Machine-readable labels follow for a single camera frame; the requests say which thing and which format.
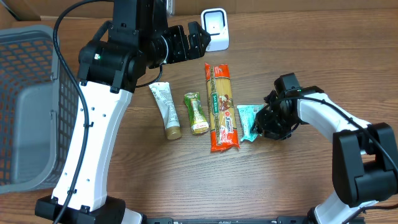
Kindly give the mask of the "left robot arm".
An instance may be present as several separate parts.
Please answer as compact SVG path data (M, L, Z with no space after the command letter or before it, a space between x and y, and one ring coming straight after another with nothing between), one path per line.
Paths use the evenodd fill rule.
M67 159L49 196L35 214L54 223L142 224L144 215L107 193L108 170L119 125L138 79L147 68L162 68L204 56L210 34L197 22L189 31L167 23L165 1L114 0L113 18L80 50L78 112Z

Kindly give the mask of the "white tube gold cap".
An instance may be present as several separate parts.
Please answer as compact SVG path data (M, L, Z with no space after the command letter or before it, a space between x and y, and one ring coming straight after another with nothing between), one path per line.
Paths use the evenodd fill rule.
M160 109L167 139L175 140L182 137L169 82L155 82L150 84L149 88Z

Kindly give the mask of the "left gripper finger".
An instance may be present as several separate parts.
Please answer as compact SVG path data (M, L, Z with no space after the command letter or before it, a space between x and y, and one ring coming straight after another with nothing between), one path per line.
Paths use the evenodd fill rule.
M202 42L191 42L188 50L190 60L200 58L205 54L205 45Z
M197 21L189 22L188 29L188 39L191 45L208 45L210 43L211 35Z

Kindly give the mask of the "teal white packet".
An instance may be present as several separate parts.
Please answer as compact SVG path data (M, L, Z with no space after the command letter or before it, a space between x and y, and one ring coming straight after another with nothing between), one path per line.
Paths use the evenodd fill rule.
M238 105L238 113L243 129L243 136L241 141L254 142L258 133L254 130L254 122L256 114L263 109L264 105Z

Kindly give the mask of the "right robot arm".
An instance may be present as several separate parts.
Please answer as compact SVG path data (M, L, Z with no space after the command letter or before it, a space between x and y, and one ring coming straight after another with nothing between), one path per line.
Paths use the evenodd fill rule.
M332 102L317 86L300 86L294 73L280 76L264 98L251 130L285 140L301 124L316 128L332 143L333 193L304 217L278 223L364 223L359 215L380 210L397 194L397 143L386 123L371 124Z

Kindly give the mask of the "red spaghetti packet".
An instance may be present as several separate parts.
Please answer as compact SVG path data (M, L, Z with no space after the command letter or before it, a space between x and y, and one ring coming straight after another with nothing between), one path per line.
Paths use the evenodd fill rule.
M239 147L231 76L227 64L205 64L208 110L210 115L211 152Z

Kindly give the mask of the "green snack packet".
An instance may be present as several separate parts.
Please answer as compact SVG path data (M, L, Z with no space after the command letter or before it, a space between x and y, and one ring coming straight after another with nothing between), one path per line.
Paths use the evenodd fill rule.
M201 107L199 92L190 92L184 95L192 134L203 134L209 130L209 124Z

